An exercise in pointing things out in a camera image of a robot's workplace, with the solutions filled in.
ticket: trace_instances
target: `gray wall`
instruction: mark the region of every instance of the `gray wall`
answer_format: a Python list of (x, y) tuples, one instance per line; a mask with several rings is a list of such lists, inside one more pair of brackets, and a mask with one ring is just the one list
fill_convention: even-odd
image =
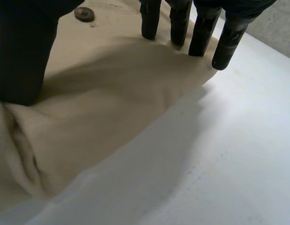
[(278, 0), (266, 9), (249, 25), (247, 33), (290, 57), (290, 0)]

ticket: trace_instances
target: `cloth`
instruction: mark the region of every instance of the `cloth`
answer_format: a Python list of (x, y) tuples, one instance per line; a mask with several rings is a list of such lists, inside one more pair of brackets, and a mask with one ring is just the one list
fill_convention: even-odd
[(61, 18), (38, 102), (0, 103), (0, 212), (58, 195), (81, 171), (126, 144), (216, 71), (212, 39), (204, 57), (171, 46), (162, 3), (156, 41), (141, 37), (135, 0), (85, 3), (95, 24)]

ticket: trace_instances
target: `black rubber finger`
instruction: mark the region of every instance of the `black rubber finger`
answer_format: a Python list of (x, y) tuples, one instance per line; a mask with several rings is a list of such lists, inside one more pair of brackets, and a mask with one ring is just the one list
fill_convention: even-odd
[(141, 4), (141, 34), (144, 38), (155, 38), (159, 23), (161, 0), (151, 1), (150, 4)]
[(198, 16), (193, 29), (193, 37), (188, 54), (191, 56), (203, 56), (214, 32), (216, 22), (222, 8), (210, 8), (197, 6)]
[(185, 5), (172, 5), (170, 12), (171, 19), (171, 41), (175, 45), (183, 46), (186, 39), (186, 32), (191, 12), (192, 0)]

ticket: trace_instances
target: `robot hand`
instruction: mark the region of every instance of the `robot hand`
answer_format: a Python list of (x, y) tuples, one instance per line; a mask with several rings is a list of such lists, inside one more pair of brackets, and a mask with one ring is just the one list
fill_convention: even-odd
[[(144, 38), (154, 39), (162, 0), (140, 0)], [(203, 56), (212, 36), (222, 8), (226, 11), (226, 22), (219, 39), (212, 67), (225, 69), (249, 23), (254, 21), (276, 0), (193, 0), (197, 9), (197, 19), (188, 54)], [(192, 0), (166, 0), (171, 7), (171, 40), (175, 45), (183, 45), (189, 21)]]

